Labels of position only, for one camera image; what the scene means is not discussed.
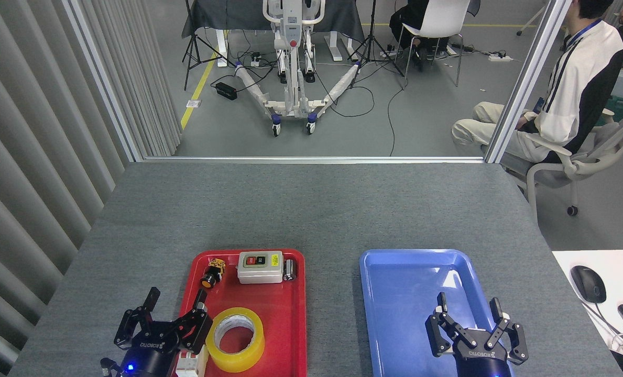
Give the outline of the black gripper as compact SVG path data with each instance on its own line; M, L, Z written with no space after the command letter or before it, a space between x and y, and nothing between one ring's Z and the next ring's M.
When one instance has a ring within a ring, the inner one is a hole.
M122 360L122 376L170 376L180 349L201 351L213 320L204 301L206 290L199 290L191 308L177 320L175 329L153 327L151 312L160 291L151 287L143 305L126 310L115 334L115 345L127 349ZM134 336L139 325L141 331Z
M433 356L453 354L459 376L511 376L508 362L522 365L529 358L524 329L502 311L497 297L489 301L495 327L492 332L465 329L449 314L445 293L436 297L438 305L426 322L427 336ZM443 330L452 339L452 345L441 336ZM500 344L508 334L511 349Z

